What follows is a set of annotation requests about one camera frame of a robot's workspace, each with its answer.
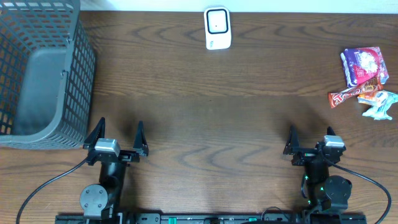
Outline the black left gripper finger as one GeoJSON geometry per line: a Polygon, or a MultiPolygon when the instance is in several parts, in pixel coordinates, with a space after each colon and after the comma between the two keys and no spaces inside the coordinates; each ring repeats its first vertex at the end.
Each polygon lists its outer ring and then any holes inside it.
{"type": "Polygon", "coordinates": [[[137,127],[137,133],[134,140],[133,150],[138,153],[140,156],[148,156],[149,155],[149,147],[147,145],[146,137],[144,134],[144,123],[143,121],[139,121],[137,127]]]}
{"type": "Polygon", "coordinates": [[[94,149],[98,139],[104,138],[104,135],[105,135],[105,118],[101,117],[95,129],[92,130],[92,132],[85,139],[83,143],[83,149],[87,150],[94,149]]]}

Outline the teal snack wrapper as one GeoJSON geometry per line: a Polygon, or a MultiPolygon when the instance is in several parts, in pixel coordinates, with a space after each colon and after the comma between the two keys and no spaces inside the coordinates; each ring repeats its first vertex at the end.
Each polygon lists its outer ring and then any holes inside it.
{"type": "Polygon", "coordinates": [[[365,117],[371,117],[374,120],[392,120],[392,117],[387,114],[387,111],[394,103],[397,103],[397,94],[387,91],[387,99],[382,106],[372,106],[362,115],[365,117]]]}

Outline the orange snack packet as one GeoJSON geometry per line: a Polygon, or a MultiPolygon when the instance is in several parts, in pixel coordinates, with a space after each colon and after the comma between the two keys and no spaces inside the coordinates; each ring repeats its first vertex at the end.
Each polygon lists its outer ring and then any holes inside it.
{"type": "Polygon", "coordinates": [[[380,107],[388,99],[388,93],[387,91],[384,90],[370,92],[370,93],[363,93],[358,95],[357,99],[359,103],[380,107]]]}

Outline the red chocolate bar wrapper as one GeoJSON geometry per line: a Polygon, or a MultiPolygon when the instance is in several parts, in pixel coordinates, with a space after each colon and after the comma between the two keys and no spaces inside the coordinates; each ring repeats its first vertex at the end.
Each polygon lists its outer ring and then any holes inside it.
{"type": "Polygon", "coordinates": [[[382,89],[383,85],[380,78],[373,77],[358,86],[354,86],[338,93],[329,93],[328,100],[331,108],[335,108],[348,98],[365,93],[374,93],[382,89]]]}

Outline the pink purple tissue pack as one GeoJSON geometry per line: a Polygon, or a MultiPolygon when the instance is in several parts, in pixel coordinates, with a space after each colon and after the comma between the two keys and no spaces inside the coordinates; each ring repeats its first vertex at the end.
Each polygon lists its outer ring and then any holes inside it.
{"type": "Polygon", "coordinates": [[[348,88],[358,86],[373,77],[380,77],[382,84],[389,79],[379,47],[344,49],[340,58],[348,88]]]}

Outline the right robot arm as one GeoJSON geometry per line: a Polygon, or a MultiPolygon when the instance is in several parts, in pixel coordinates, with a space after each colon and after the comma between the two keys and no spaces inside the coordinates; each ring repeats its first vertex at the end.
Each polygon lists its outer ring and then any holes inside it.
{"type": "Polygon", "coordinates": [[[301,193],[308,199],[308,208],[301,212],[302,223],[343,222],[341,214],[348,208],[352,183],[330,175],[329,167],[340,161],[345,150],[342,138],[331,127],[312,148],[300,146],[295,127],[290,127],[283,154],[292,156],[293,166],[304,167],[301,193]]]}

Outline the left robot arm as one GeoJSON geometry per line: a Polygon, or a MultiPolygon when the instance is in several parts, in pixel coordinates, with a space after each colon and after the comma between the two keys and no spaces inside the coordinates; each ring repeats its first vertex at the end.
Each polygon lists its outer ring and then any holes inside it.
{"type": "Polygon", "coordinates": [[[127,167],[149,155],[144,123],[138,123],[131,150],[122,150],[117,140],[106,138],[105,124],[105,118],[101,118],[83,143],[88,151],[85,162],[89,166],[101,163],[98,183],[88,185],[80,195],[83,220],[85,223],[127,223],[127,214],[119,209],[119,204],[127,167]]]}

